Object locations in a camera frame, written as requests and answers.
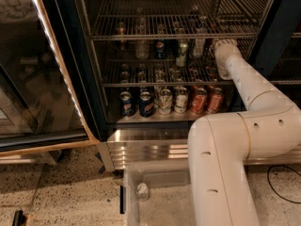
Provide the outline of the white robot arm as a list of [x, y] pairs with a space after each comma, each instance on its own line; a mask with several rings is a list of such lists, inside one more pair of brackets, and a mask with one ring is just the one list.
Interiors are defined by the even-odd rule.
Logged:
[[218, 73], [231, 79], [246, 107], [196, 120], [188, 161], [197, 226], [260, 226], [244, 163], [301, 143], [301, 111], [242, 57], [235, 40], [214, 44]]

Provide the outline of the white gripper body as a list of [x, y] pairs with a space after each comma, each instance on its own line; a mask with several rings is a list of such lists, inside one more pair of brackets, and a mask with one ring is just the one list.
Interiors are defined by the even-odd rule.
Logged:
[[214, 44], [214, 55], [217, 61], [225, 62], [233, 54], [240, 54], [237, 40], [223, 39]]

